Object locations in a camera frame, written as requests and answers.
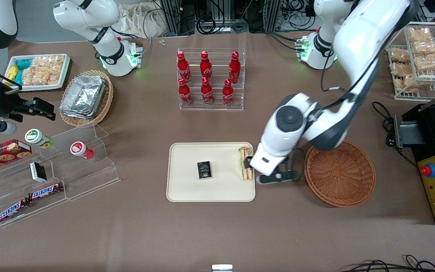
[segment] brown tablecloth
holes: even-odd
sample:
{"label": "brown tablecloth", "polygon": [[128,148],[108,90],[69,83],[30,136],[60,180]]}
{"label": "brown tablecloth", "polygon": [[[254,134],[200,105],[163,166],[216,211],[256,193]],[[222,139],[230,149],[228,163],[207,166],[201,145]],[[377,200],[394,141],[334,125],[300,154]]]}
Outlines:
{"label": "brown tablecloth", "polygon": [[[143,56],[141,69],[111,77],[114,100],[101,126],[110,133],[107,152],[122,181],[0,228],[0,271],[190,272],[219,263],[231,263],[237,272],[338,271],[370,259],[403,264],[407,253],[435,263],[435,226],[419,174],[385,146],[382,118],[370,105],[378,100],[392,114],[416,105],[393,100],[386,65],[347,135],[376,167],[377,186],[364,205],[332,208],[305,181],[258,185],[249,203],[172,203],[165,196],[171,144],[248,141],[256,146],[286,95],[304,92],[324,105],[340,92],[323,93],[321,71],[298,63],[292,50],[263,34],[164,38],[165,47],[158,40]],[[238,46],[245,46],[247,55],[245,110],[180,111],[177,48]],[[71,77],[102,69],[89,42],[17,42],[10,48],[10,55],[47,53],[69,54]],[[337,62],[326,70],[324,85],[349,86]],[[22,97],[41,97],[57,112],[61,94]],[[55,122],[25,116],[18,126],[12,137],[19,139],[32,127],[48,135],[72,128],[59,116]],[[0,136],[0,143],[9,138]],[[297,169],[301,163],[297,160]]]}

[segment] black box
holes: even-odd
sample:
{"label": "black box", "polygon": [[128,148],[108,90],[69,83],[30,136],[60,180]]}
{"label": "black box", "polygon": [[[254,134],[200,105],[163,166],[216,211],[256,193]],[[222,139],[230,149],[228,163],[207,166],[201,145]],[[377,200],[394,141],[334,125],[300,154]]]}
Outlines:
{"label": "black box", "polygon": [[199,172],[199,179],[210,179],[211,176],[211,165],[209,162],[198,162],[197,170]]}

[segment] red button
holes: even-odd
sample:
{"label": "red button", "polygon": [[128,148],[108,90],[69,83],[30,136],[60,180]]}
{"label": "red button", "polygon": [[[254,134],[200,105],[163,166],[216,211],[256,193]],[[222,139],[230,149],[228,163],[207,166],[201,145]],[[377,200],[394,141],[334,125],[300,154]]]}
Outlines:
{"label": "red button", "polygon": [[421,174],[424,176],[430,176],[432,174],[432,167],[429,165],[423,165],[421,166]]}

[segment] red bottle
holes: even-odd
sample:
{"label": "red bottle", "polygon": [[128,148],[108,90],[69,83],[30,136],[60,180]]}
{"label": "red bottle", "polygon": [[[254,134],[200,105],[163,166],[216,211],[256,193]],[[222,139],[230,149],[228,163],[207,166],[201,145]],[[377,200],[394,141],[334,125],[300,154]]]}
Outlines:
{"label": "red bottle", "polygon": [[207,77],[209,82],[213,79],[213,66],[206,51],[201,52],[201,75]]}
{"label": "red bottle", "polygon": [[222,102],[225,107],[233,106],[234,89],[231,87],[231,79],[224,81],[224,88],[222,89]]}
{"label": "red bottle", "polygon": [[180,76],[187,82],[190,82],[190,67],[189,62],[187,62],[184,57],[184,53],[179,51],[177,53],[177,68],[179,69]]}
{"label": "red bottle", "polygon": [[192,104],[189,86],[187,86],[186,81],[182,77],[179,79],[179,95],[183,105],[188,106]]}
{"label": "red bottle", "polygon": [[231,62],[229,63],[229,79],[231,79],[231,83],[238,83],[240,72],[241,64],[239,63],[239,53],[238,51],[234,51],[231,54]]}
{"label": "red bottle", "polygon": [[207,77],[202,78],[201,93],[204,105],[210,106],[214,103],[213,88],[209,85],[209,78]]}

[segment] small bottle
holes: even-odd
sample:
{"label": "small bottle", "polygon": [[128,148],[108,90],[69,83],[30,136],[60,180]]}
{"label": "small bottle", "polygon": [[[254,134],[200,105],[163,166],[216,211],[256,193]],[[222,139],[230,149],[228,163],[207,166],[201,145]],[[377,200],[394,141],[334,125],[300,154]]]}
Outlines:
{"label": "small bottle", "polygon": [[183,105],[188,106],[192,104],[189,86],[187,86],[186,81],[182,77],[179,79],[179,95]]}
{"label": "small bottle", "polygon": [[224,88],[222,89],[222,102],[225,107],[233,106],[234,89],[231,86],[231,79],[224,81]]}
{"label": "small bottle", "polygon": [[190,82],[190,66],[189,62],[184,57],[184,53],[179,51],[177,53],[177,68],[179,69],[179,75],[187,82]]}
{"label": "small bottle", "polygon": [[213,79],[213,66],[209,61],[207,51],[201,52],[201,75],[202,77],[207,77],[209,82]]}
{"label": "small bottle", "polygon": [[42,148],[50,148],[53,145],[53,139],[46,136],[41,130],[33,128],[25,134],[25,140],[28,143],[40,146]]}
{"label": "small bottle", "polygon": [[234,51],[231,54],[231,62],[229,63],[229,79],[231,79],[231,83],[238,83],[240,72],[241,64],[239,63],[239,53],[238,51]]}
{"label": "small bottle", "polygon": [[86,160],[89,160],[93,157],[93,150],[82,142],[74,142],[69,148],[69,151],[73,155],[82,157]]}
{"label": "small bottle", "polygon": [[214,103],[213,88],[209,85],[209,78],[207,77],[202,78],[201,93],[204,105],[210,106]]}

